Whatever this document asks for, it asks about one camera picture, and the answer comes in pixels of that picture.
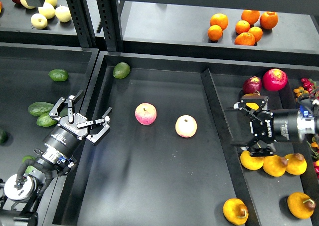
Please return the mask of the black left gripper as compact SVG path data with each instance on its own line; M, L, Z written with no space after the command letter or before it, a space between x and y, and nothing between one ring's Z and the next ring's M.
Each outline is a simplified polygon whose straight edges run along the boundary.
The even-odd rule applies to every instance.
M74 114L74 105L82 98L84 92L79 90L76 95L68 98L60 97L49 112L51 119L59 121L53 130L43 140L47 148L51 147L66 158L70 158L83 139L97 145L110 130L110 116L112 107L109 107L102 118L90 120L79 113ZM67 115L61 112L67 108Z

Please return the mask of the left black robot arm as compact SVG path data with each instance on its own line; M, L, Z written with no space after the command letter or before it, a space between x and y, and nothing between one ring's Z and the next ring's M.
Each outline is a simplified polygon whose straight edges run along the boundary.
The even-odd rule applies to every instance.
M37 157L26 159L15 175L1 181L0 205L13 202L9 210L0 210L2 226L36 226L38 206L44 192L54 178L67 175L76 165L73 154L84 140L97 145L110 129L108 108L100 119L88 120L76 113L74 105L83 91L61 97L48 112L48 119L56 126L43 140L46 150L35 149Z

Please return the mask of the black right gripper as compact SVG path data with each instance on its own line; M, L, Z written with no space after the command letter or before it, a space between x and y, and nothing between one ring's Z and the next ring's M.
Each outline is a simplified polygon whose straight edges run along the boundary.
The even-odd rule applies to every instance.
M268 111L268 96L244 95L227 110L237 110L249 118L252 138L235 141L231 146L248 151L251 157L274 156L274 142L299 143L303 140L298 129L298 109Z

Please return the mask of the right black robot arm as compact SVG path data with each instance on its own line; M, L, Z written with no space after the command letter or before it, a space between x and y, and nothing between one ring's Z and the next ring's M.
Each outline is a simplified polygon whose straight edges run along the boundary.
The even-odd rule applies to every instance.
M302 142L306 135L319 133L319 101L309 95L297 98L298 109L268 110L268 97L244 95L234 104L243 115L249 117L253 136L248 142L234 142L235 147L247 150L252 157L273 156L275 142Z

